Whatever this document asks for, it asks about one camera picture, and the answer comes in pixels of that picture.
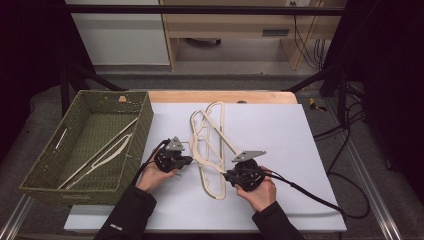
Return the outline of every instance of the white board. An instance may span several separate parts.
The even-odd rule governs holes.
[[[181,141],[188,141],[192,134],[190,115],[200,108],[206,108],[207,104],[154,103],[152,106],[155,114],[143,162],[164,139],[178,136]],[[259,165],[336,204],[301,105],[226,104],[224,133],[239,151],[267,151],[256,158]],[[183,154],[190,155],[187,144],[185,148]],[[234,163],[231,159],[234,155],[227,149],[226,156],[226,169],[232,169]],[[158,203],[146,231],[257,231],[251,219],[253,210],[237,196],[230,183],[226,185],[226,198],[215,200],[203,190],[196,162],[184,167],[180,174],[181,177],[170,179],[152,192]],[[274,182],[277,201],[300,231],[346,230],[337,211],[315,202],[283,182]],[[65,229],[98,230],[111,209],[107,206],[74,206]]]

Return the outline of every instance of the woven basket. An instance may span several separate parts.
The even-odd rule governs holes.
[[[48,204],[116,204],[140,167],[152,119],[147,92],[79,91],[19,189]],[[111,156],[127,134],[132,135],[121,145],[125,146],[121,153],[66,189],[90,170],[98,157]],[[81,172],[58,189],[85,163]]]

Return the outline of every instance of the metal frame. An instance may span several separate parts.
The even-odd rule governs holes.
[[[348,14],[357,14],[358,11],[354,10],[346,10],[345,8],[293,8],[293,7],[245,7],[245,6],[151,6],[151,5],[39,5],[39,7],[45,8],[44,10],[53,10],[60,11],[63,10],[64,13],[111,13],[111,14],[233,14],[233,15],[297,15],[297,16],[345,16]],[[304,88],[305,86],[317,81],[329,77],[329,75],[334,74],[334,72],[339,72],[343,67],[341,63],[345,63],[345,61],[337,61],[342,60],[349,51],[352,50],[352,43],[356,40],[356,36],[358,32],[361,30],[361,27],[367,22],[368,17],[361,23],[360,27],[354,34],[354,37],[350,39],[350,41],[345,44],[338,58],[336,59],[335,66],[330,65],[327,66],[321,72],[311,76],[306,79],[302,83],[293,86],[288,89],[291,92],[297,92]],[[74,66],[77,68],[78,72],[84,72],[84,75],[88,75],[88,77],[94,78],[94,80],[101,82],[104,86],[109,88],[115,88],[114,85],[108,85],[107,81],[103,81],[97,75],[86,71],[85,69],[81,69],[79,65]],[[65,76],[65,72],[62,73],[61,79],[62,88],[64,91],[68,91],[67,89],[67,79]],[[329,95],[332,91],[334,91],[337,86],[336,77],[332,77],[333,81],[326,82],[325,86],[321,89],[321,92],[324,95]],[[65,101],[62,106],[63,110],[67,109],[66,104],[69,104],[69,93],[64,93],[62,91],[62,101]],[[337,122],[337,118],[333,113],[334,120]],[[391,215],[384,204],[383,199],[376,186],[374,185],[372,179],[370,178],[369,173],[365,169],[365,166],[360,159],[359,154],[357,153],[353,143],[349,141],[348,149],[350,154],[352,155],[352,164],[355,168],[355,171],[359,177],[359,180],[365,186],[365,192],[368,194],[371,200],[371,206],[374,210],[375,216],[380,223],[380,227],[386,236],[386,239],[401,239],[400,233],[394,223]],[[19,230],[23,220],[25,219],[31,205],[33,203],[33,199],[27,195],[23,195],[11,217],[8,219],[7,223],[0,232],[0,240],[9,240],[14,239],[16,233]]]

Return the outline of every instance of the black sleeve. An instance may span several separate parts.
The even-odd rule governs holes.
[[[269,205],[262,212],[256,212],[252,219],[265,240],[304,240],[278,202]]]
[[[141,239],[155,206],[152,195],[128,186],[94,240]]]

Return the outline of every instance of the black pole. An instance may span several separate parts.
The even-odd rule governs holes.
[[[356,14],[345,8],[314,7],[264,7],[264,6],[196,6],[196,5],[44,5],[51,10],[69,13],[108,14],[230,14],[230,15],[296,15],[296,16],[344,16]]]
[[[285,90],[281,90],[283,92],[292,92],[292,93],[296,93],[300,90],[302,90],[303,88],[309,86],[310,84],[319,81],[319,80],[323,80],[325,78],[327,78],[330,74],[333,73],[334,70],[334,66],[328,66],[327,68],[321,70],[320,72],[308,77],[307,79],[303,80],[302,82],[288,88]]]

